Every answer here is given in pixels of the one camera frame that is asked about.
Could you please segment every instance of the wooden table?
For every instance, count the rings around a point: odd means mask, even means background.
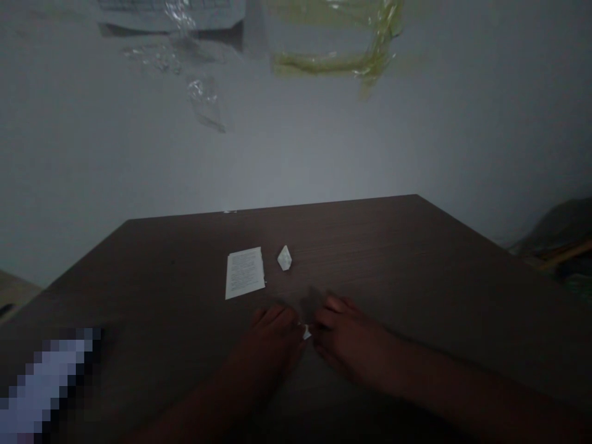
[[[276,262],[284,244],[288,272]],[[258,246],[266,288],[224,300],[226,257]],[[62,433],[109,442],[210,375],[255,308],[279,300],[308,321],[328,288],[404,335],[592,407],[591,311],[417,195],[127,221],[0,328],[0,386],[43,339],[104,327],[101,365]],[[307,347],[246,433],[404,441],[430,424],[350,385]]]

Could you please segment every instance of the finger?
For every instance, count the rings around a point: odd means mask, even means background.
[[[343,301],[331,291],[327,291],[327,299],[325,299],[324,306],[336,313],[343,313],[347,308]]]
[[[355,305],[353,303],[353,300],[351,300],[348,297],[342,297],[341,300],[343,301],[344,304],[346,304],[346,306],[348,306],[349,309],[357,312],[357,313],[361,313],[362,311],[358,308],[357,305]]]
[[[255,313],[253,314],[253,319],[251,319],[251,327],[255,327],[261,319],[263,319],[263,315],[265,314],[266,310],[263,308],[257,308]]]
[[[302,357],[302,353],[304,352],[305,347],[306,347],[305,341],[300,342],[296,346],[293,354],[290,356],[290,360],[288,361],[287,366],[284,368],[284,377],[288,376],[294,370],[294,368],[296,367],[296,364],[298,364],[298,362],[300,361],[300,358]]]
[[[343,365],[343,363],[340,360],[338,360],[335,356],[330,354],[320,344],[315,345],[314,349],[325,360],[325,362],[333,368],[333,370],[335,370],[337,373],[344,376],[345,378],[349,379],[350,374],[349,374],[347,368],[345,367],[345,365]]]
[[[321,330],[317,326],[309,326],[308,331],[313,336],[314,345],[321,345],[325,350],[333,350],[333,332]]]
[[[339,315],[328,308],[320,308],[314,313],[314,322],[329,329],[335,328]]]
[[[274,327],[286,328],[298,325],[298,313],[292,307],[286,307],[271,323]]]
[[[276,319],[284,310],[286,309],[285,305],[274,304],[271,308],[265,313],[261,321],[264,324],[270,324]]]

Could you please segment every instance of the paper on wall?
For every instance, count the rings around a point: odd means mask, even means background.
[[[176,24],[165,13],[166,0],[88,0],[94,20],[122,28],[169,32]],[[198,31],[232,28],[245,18],[245,0],[186,0]]]
[[[228,255],[226,299],[265,288],[261,247]]]

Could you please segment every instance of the small paper piece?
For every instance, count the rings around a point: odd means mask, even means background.
[[[226,299],[265,288],[261,247],[228,255]]]
[[[304,334],[302,335],[302,339],[306,340],[306,339],[310,338],[312,335],[308,331],[308,324],[304,324],[304,327],[306,328],[306,330],[304,330]]]
[[[277,262],[282,270],[288,271],[290,269],[290,266],[292,265],[292,256],[290,256],[287,245],[284,245],[284,248],[282,248],[282,251],[277,257]]]

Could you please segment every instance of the clear plastic wrap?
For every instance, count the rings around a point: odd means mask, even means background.
[[[214,77],[210,75],[188,75],[187,95],[197,120],[210,128],[225,133],[226,123],[222,118],[220,96]]]
[[[155,43],[125,47],[121,53],[131,62],[137,63],[143,72],[181,74],[181,61],[170,45]]]
[[[361,98],[367,98],[392,59],[390,42],[402,31],[403,3],[404,0],[266,0],[271,15],[306,25],[309,30],[357,28],[372,33],[365,52],[278,51],[271,59],[273,72],[278,76],[354,75],[361,79]]]

